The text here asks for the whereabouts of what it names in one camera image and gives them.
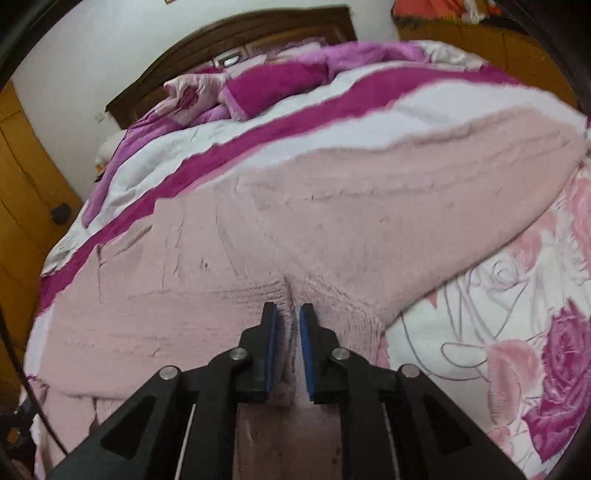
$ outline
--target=black cable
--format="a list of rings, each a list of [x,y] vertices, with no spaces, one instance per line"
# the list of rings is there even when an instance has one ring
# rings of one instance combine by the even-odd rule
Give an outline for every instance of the black cable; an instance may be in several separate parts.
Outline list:
[[[68,451],[66,450],[66,447],[64,447],[64,444],[58,438],[55,430],[49,424],[49,420],[47,419],[45,413],[43,412],[43,409],[41,408],[41,404],[37,400],[37,397],[35,396],[35,392],[31,388],[31,385],[29,384],[29,380],[27,380],[27,376],[25,375],[25,372],[22,369],[22,365],[21,365],[20,361],[18,360],[17,353],[14,350],[14,345],[12,344],[10,334],[8,333],[8,327],[6,325],[6,322],[4,321],[4,315],[2,314],[1,308],[0,308],[0,339],[2,340],[2,343],[4,343],[4,348],[6,348],[6,351],[8,353],[8,358],[10,359],[10,363],[12,364],[14,371],[17,373],[18,379],[21,381],[21,384],[25,388],[27,395],[29,396],[29,398],[31,399],[33,404],[35,405],[35,408],[37,409],[37,414],[39,415],[39,418],[43,422],[43,425],[45,425],[47,432],[49,433],[51,438],[53,438],[54,442],[60,448],[60,450],[63,452],[63,454],[68,455]]]

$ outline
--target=white stripe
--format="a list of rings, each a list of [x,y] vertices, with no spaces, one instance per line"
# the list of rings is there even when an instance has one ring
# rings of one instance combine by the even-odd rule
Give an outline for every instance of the white stripe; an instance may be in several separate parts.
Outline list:
[[[157,138],[133,155],[118,169],[100,213],[87,229],[82,226],[81,216],[76,219],[68,233],[49,253],[43,267],[43,273],[47,274],[59,270],[84,241],[100,231],[149,189],[162,183],[168,175],[178,169],[185,158],[205,152],[213,144],[227,143],[249,130],[268,124],[282,116],[291,115],[309,106],[318,105],[328,99],[341,96],[359,79],[372,73],[402,67],[431,68],[456,72],[465,69],[462,66],[429,65],[409,61],[389,61],[368,65],[343,72],[337,75],[331,84],[318,87],[312,92],[282,100],[266,113],[252,120],[246,122],[218,121]]]

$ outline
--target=rose-patterned bedsheet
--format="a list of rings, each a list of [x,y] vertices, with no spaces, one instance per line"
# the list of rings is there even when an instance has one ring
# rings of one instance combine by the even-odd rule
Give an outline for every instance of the rose-patterned bedsheet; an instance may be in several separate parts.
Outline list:
[[[522,235],[399,316],[389,364],[419,365],[541,480],[591,401],[590,279],[586,164]]]

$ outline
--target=wooden wardrobe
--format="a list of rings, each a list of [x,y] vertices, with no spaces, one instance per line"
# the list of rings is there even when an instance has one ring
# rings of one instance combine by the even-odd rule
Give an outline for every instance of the wooden wardrobe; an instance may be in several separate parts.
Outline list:
[[[555,94],[578,107],[577,97],[560,69],[537,41],[518,31],[445,20],[395,20],[400,40],[436,40],[487,59],[526,85]]]
[[[72,212],[58,225],[51,211],[64,203]],[[8,83],[0,92],[0,307],[21,361],[45,257],[81,207],[80,197],[45,152]],[[0,406],[14,405],[19,387],[0,345]]]

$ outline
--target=pink blanket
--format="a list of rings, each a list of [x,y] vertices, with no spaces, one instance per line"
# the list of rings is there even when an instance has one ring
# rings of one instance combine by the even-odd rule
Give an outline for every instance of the pink blanket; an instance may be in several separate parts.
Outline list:
[[[570,127],[513,109],[385,150],[302,155],[159,202],[57,298],[39,373],[54,427],[74,448],[104,402],[164,364],[203,365],[275,300],[285,332],[276,375],[287,381],[276,394],[291,408],[244,409],[237,470],[338,478],[338,418],[305,401],[298,339],[287,334],[296,307],[314,303],[342,345],[375,362],[398,312],[530,225],[585,152]],[[45,467],[59,460],[45,452]]]

